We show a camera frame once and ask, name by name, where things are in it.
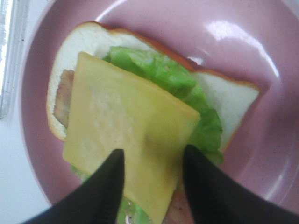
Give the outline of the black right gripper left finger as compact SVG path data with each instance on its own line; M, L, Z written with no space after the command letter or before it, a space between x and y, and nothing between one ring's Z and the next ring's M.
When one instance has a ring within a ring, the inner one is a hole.
M115 149L94 174L28 224L114 224L124 187L124 152Z

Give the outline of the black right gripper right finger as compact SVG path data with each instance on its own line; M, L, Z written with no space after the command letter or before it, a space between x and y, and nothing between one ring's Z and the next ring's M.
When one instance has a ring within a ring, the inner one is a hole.
M253 194L195 146L183 158L186 197L196 224L297 224L299 216Z

